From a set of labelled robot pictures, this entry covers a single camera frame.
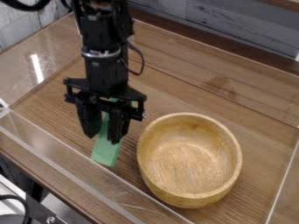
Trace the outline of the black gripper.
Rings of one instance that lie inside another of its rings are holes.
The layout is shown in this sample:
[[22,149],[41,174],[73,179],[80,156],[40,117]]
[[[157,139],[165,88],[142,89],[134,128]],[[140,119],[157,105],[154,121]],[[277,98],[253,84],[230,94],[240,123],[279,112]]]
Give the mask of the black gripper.
[[141,120],[146,96],[129,87],[126,49],[114,52],[81,50],[86,76],[65,78],[65,101],[76,105],[82,132],[92,138],[100,131],[101,112],[108,113],[106,140],[117,144],[128,132],[130,119]]

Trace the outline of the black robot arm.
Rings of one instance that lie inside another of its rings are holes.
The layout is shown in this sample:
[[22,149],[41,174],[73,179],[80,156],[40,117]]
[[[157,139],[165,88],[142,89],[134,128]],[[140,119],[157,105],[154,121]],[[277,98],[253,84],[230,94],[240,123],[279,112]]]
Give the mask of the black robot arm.
[[142,120],[146,96],[129,87],[128,75],[140,75],[128,65],[133,19],[126,0],[72,0],[81,36],[80,55],[85,76],[66,78],[65,101],[76,105],[80,127],[93,137],[106,126],[106,140],[117,144],[129,122]]

